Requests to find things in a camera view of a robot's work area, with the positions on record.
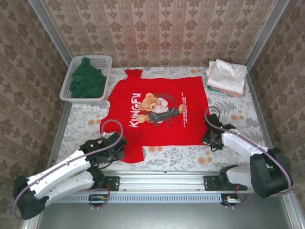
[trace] patterned wallpaper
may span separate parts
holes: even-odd
[[[250,71],[274,146],[305,210],[305,1],[290,0]]]
[[[244,63],[275,0],[41,0],[70,55],[120,66]]]
[[[24,0],[0,0],[0,228],[17,228],[13,181],[43,170],[64,103],[67,71],[34,10]]]

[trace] table surface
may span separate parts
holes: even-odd
[[[126,69],[111,69],[107,97],[119,80],[127,77],[124,72]],[[241,134],[264,146],[262,131],[248,84],[246,84],[245,96],[242,98],[210,91],[207,89],[206,69],[206,67],[149,67],[143,68],[142,78],[178,79],[201,76],[209,106],[217,106],[221,110],[220,121],[223,124],[233,124]],[[72,105],[57,162],[71,155],[85,141],[100,137],[99,125],[101,119],[107,116],[109,108],[110,103],[108,101],[101,105]],[[140,163],[126,164],[118,161],[107,169],[219,171],[222,167],[228,165],[247,165],[247,160],[249,159],[249,157],[243,157],[228,147],[224,147],[222,151],[211,152],[208,146],[144,146],[143,153],[145,160]]]

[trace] green towel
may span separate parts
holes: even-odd
[[[106,77],[101,69],[90,65],[90,59],[84,57],[80,66],[72,74],[70,85],[72,98],[100,98],[104,93]]]

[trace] red t-shirt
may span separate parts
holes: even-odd
[[[127,147],[126,163],[143,161],[142,146],[203,145],[207,130],[204,112],[208,108],[200,76],[181,79],[142,79],[142,70],[126,70],[109,96],[110,110],[105,119],[123,125]],[[105,132],[120,132],[108,123]]]

